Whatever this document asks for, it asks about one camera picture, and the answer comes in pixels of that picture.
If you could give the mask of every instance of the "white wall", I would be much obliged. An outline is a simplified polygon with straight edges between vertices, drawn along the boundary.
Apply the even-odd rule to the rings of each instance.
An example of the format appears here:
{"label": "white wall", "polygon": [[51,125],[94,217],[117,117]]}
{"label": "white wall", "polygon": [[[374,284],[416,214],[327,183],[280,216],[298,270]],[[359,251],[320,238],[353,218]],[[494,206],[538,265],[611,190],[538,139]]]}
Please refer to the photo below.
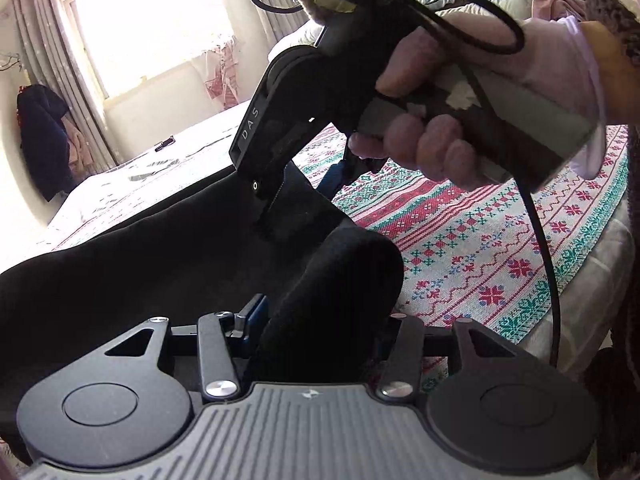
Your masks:
{"label": "white wall", "polygon": [[222,106],[209,97],[190,62],[104,102],[104,117],[126,159],[209,119]]}
{"label": "white wall", "polygon": [[[0,14],[0,52],[16,52],[17,41],[13,21]],[[0,72],[0,272],[31,255],[31,246],[62,203],[43,199],[22,157],[15,115],[21,84],[26,80],[17,68]]]}
{"label": "white wall", "polygon": [[260,16],[251,0],[224,0],[226,12],[234,35],[238,38],[238,71],[236,79],[240,101],[254,94],[264,70],[272,44],[260,21]]}
{"label": "white wall", "polygon": [[[271,45],[251,0],[223,1],[237,40],[236,82],[239,101],[244,102],[264,74]],[[133,158],[219,111],[215,104],[202,102],[206,88],[202,80],[194,83],[195,75],[185,64],[104,102],[107,125],[123,156]]]}

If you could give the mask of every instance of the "hand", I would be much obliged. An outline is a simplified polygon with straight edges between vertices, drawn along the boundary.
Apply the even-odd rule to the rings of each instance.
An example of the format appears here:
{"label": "hand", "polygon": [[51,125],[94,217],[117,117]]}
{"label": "hand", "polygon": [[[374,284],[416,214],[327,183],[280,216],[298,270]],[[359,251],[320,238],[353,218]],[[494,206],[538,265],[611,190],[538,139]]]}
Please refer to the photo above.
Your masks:
{"label": "hand", "polygon": [[[493,16],[454,12],[446,19],[480,40],[500,44],[513,41],[510,31]],[[598,100],[588,62],[568,26],[533,19],[524,22],[522,28],[527,42],[517,54],[489,54],[466,44],[460,44],[460,52],[468,62],[507,76],[569,111],[597,120]],[[417,28],[394,50],[376,90],[389,97],[405,96],[448,60],[439,43],[423,28]],[[390,157],[404,168],[420,170],[431,180],[449,179],[462,189],[472,190],[489,183],[479,171],[475,149],[463,139],[462,126],[450,116],[437,116],[425,125],[419,118],[404,114],[389,125],[383,140],[354,134],[349,146],[356,155]]]}

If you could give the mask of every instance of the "pink cloth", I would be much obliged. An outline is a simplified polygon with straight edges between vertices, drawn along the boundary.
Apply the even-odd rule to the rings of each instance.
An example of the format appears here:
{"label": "pink cloth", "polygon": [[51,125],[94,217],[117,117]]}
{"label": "pink cloth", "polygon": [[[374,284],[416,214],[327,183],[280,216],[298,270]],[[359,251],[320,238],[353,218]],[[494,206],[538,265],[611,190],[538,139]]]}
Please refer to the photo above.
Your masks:
{"label": "pink cloth", "polygon": [[533,0],[531,17],[550,22],[573,16],[579,22],[586,19],[584,0]]}

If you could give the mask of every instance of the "window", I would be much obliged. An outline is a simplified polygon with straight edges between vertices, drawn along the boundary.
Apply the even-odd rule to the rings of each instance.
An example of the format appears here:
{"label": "window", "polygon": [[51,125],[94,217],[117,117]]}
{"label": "window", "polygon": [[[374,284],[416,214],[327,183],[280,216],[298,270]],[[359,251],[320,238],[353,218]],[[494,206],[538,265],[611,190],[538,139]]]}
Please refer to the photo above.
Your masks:
{"label": "window", "polygon": [[105,97],[232,35],[222,0],[72,0],[70,8]]}

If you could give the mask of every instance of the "triangular cutout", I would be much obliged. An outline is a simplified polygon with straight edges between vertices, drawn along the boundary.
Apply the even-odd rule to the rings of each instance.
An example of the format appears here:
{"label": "triangular cutout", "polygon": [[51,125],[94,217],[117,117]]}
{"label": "triangular cutout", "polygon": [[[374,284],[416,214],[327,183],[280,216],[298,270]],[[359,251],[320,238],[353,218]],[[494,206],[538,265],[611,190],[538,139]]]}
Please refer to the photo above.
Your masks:
{"label": "triangular cutout", "polygon": [[111,356],[141,357],[146,352],[146,347],[151,341],[154,331],[150,328],[143,328],[139,332],[125,339],[119,345],[107,350],[104,354]]}

